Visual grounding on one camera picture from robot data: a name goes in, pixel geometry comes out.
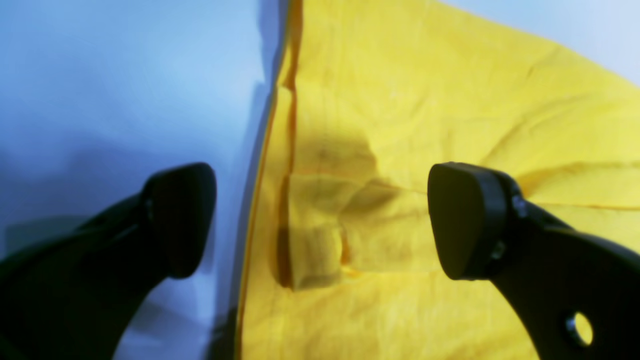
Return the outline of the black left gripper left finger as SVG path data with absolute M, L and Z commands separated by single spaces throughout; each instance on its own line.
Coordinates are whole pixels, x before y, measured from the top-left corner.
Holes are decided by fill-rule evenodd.
M 110 360 L 148 294 L 201 264 L 215 171 L 192 162 L 70 232 L 1 261 L 3 360 Z

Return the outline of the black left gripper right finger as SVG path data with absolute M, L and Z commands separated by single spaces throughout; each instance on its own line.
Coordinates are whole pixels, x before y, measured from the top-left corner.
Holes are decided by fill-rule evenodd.
M 639 358 L 640 258 L 528 202 L 507 173 L 442 162 L 430 223 L 451 280 L 490 281 L 542 360 Z

